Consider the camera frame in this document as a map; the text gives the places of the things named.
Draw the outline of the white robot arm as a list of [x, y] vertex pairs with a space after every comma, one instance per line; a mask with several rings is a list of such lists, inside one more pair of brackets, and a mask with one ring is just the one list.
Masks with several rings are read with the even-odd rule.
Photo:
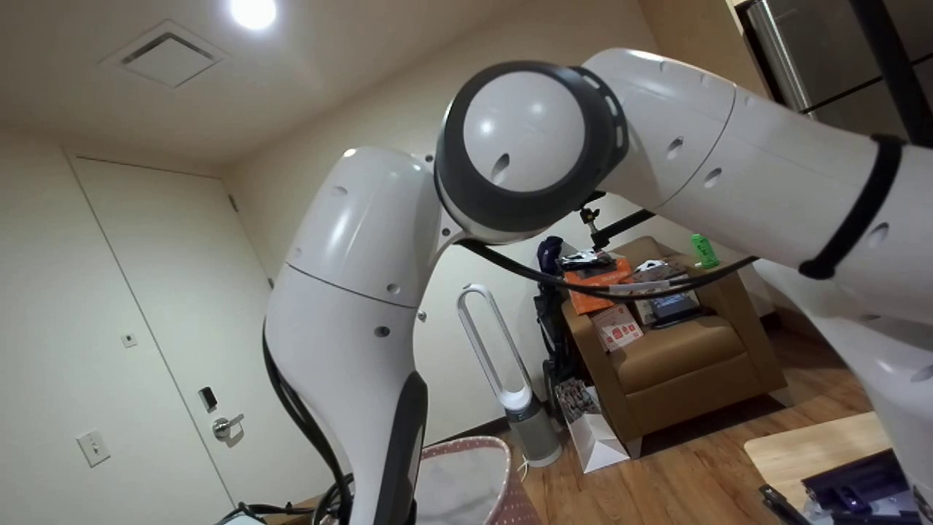
[[306, 208], [260, 345], [331, 470], [341, 525], [416, 517], [413, 317], [440, 253], [497, 257], [602, 196], [735, 247], [782, 288], [853, 366], [913, 502], [933, 502], [933, 145], [614, 46], [475, 72], [427, 161], [356, 145]]

